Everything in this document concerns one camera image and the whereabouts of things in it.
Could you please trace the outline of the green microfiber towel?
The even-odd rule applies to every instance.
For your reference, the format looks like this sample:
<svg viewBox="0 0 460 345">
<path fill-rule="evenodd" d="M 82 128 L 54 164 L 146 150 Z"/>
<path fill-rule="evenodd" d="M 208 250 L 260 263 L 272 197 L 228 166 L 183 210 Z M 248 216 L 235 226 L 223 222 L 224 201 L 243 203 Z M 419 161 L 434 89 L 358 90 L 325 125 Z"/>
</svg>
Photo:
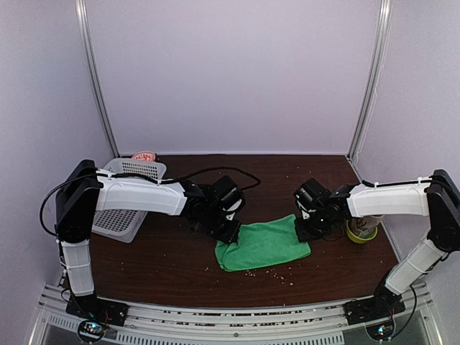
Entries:
<svg viewBox="0 0 460 345">
<path fill-rule="evenodd" d="M 226 272 L 281 265 L 310 255 L 310 245 L 298 241 L 293 214 L 274 221 L 243 225 L 236 242 L 220 241 L 215 247 L 216 261 Z"/>
</svg>

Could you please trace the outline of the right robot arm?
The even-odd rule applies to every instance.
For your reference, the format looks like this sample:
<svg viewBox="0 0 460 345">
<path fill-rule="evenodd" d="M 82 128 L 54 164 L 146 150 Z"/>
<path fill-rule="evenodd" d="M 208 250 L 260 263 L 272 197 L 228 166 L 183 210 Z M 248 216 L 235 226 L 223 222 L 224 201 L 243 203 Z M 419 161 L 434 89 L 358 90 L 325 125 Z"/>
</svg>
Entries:
<svg viewBox="0 0 460 345">
<path fill-rule="evenodd" d="M 383 219 L 393 239 L 410 232 L 413 248 L 382 279 L 369 300 L 369 312 L 385 316 L 416 280 L 459 250 L 459 188 L 442 169 L 414 180 L 393 183 L 362 181 L 330 191 L 316 179 L 293 193 L 301 215 L 295 220 L 299 242 L 319 239 L 344 221 Z"/>
</svg>

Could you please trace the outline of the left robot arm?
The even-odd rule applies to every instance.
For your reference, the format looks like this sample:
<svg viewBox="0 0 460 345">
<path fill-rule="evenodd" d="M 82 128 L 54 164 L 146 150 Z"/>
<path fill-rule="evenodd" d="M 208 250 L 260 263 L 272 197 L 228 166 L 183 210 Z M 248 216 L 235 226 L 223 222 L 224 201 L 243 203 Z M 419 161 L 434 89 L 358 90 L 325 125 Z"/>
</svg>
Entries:
<svg viewBox="0 0 460 345">
<path fill-rule="evenodd" d="M 131 242 L 148 213 L 187 219 L 206 236 L 221 242 L 237 240 L 240 222 L 235 214 L 244 194 L 225 175 L 213 184 L 190 178 L 165 178 L 161 162 L 117 158 L 98 169 L 83 160 L 56 195 L 55 230 L 62 247 L 75 306 L 88 319 L 98 318 L 103 303 L 94 296 L 89 239 L 95 231 Z"/>
</svg>

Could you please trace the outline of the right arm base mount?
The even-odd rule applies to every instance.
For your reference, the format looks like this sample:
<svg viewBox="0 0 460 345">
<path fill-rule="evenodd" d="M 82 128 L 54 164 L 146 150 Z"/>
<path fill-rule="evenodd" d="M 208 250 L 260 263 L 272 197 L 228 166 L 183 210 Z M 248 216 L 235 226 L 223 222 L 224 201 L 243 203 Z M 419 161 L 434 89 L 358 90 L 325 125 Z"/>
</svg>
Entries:
<svg viewBox="0 0 460 345">
<path fill-rule="evenodd" d="M 379 285 L 371 297 L 344 304 L 347 323 L 365 323 L 367 335 L 375 341 L 389 341 L 396 334 L 395 315 L 405 311 L 401 295 Z"/>
</svg>

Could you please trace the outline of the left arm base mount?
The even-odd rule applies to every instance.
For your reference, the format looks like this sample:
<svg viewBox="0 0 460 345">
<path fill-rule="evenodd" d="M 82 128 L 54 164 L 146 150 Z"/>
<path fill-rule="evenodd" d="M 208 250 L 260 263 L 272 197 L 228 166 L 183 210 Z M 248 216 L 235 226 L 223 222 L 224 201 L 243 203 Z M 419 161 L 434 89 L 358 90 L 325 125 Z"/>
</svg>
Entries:
<svg viewBox="0 0 460 345">
<path fill-rule="evenodd" d="M 81 318 L 77 335 L 81 341 L 94 344 L 106 335 L 110 326 L 123 326 L 128 310 L 126 303 L 101 299 L 95 293 L 80 297 L 70 293 L 65 312 Z"/>
</svg>

